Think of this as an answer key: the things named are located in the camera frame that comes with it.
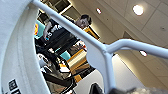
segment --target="white surface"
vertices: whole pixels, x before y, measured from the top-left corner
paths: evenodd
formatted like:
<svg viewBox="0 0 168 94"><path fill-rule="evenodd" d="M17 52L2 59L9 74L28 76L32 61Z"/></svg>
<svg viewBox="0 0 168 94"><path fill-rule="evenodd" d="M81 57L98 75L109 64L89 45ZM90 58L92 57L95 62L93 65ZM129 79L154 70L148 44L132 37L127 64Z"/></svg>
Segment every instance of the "white surface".
<svg viewBox="0 0 168 94"><path fill-rule="evenodd" d="M115 55L112 61L117 89L130 90L134 87L144 87L139 79L121 61L118 55ZM93 83L97 83L104 91L103 78L98 70L93 71L78 82L77 87L75 87L74 90L76 94L89 94Z"/></svg>
<svg viewBox="0 0 168 94"><path fill-rule="evenodd" d="M21 94L50 94L35 55L33 32L38 11L30 2L0 0L0 94L17 89ZM9 90L12 80L17 87Z"/></svg>

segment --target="ceiling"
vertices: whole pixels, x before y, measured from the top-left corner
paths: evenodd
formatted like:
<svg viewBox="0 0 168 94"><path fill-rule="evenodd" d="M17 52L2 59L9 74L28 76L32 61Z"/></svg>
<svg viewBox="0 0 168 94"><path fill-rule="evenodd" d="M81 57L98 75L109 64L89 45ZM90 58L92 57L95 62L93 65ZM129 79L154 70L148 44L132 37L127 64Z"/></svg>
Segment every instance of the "ceiling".
<svg viewBox="0 0 168 94"><path fill-rule="evenodd" d="M130 38L168 48L168 0L69 0L80 14L92 17L91 27L100 36L99 41L111 44ZM144 13L137 16L132 8L142 5ZM142 56L138 51L116 52L146 87L168 90L168 60L152 55Z"/></svg>

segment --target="ceiling light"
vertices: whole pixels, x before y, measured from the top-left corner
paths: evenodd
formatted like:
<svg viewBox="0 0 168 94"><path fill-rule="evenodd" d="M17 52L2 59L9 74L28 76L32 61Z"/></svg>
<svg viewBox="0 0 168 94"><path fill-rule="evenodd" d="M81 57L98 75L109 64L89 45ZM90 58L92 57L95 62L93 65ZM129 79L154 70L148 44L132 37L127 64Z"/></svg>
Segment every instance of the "ceiling light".
<svg viewBox="0 0 168 94"><path fill-rule="evenodd" d="M141 55L143 56L147 56L147 53L145 51L139 51L141 53Z"/></svg>
<svg viewBox="0 0 168 94"><path fill-rule="evenodd" d="M137 14L137 15L142 15L142 13L143 13L143 8L142 8L141 6L139 6L139 5L135 5L135 6L133 7L133 11L134 11L135 14Z"/></svg>
<svg viewBox="0 0 168 94"><path fill-rule="evenodd" d="M101 14L101 10L99 8L96 9L99 14Z"/></svg>

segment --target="hair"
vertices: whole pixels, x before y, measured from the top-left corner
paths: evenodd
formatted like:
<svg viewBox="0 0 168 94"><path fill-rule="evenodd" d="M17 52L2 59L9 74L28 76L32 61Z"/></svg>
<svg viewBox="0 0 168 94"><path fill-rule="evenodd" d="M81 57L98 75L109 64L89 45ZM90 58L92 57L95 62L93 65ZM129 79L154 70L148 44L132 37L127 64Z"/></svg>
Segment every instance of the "hair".
<svg viewBox="0 0 168 94"><path fill-rule="evenodd" d="M91 25L92 24L91 17L89 17L89 15L87 15L87 14L84 14L84 15L81 16L80 19L85 19L85 18L87 18L87 21L88 21L89 25Z"/></svg>

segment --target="white metal frame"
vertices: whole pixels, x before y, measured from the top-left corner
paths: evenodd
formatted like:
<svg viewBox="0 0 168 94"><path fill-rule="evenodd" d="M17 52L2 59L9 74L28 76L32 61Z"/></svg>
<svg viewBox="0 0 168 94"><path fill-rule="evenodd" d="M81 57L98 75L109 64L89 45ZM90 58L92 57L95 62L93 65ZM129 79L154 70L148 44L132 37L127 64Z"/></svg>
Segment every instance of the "white metal frame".
<svg viewBox="0 0 168 94"><path fill-rule="evenodd" d="M71 33L76 35L82 41L85 42L88 52L87 61L88 63L95 67L103 76L104 90L105 94L109 92L112 88L115 88L115 79L112 66L112 55L117 50L121 49L134 49L143 50L149 54L159 56L162 58L168 58L168 50L165 48L157 47L154 45L130 40L130 39L120 39L110 45L105 45L84 32L82 29L72 24L70 21L56 13L54 10L43 4L38 0L33 0L34 5L44 10L47 14L56 20L61 26L69 30Z"/></svg>

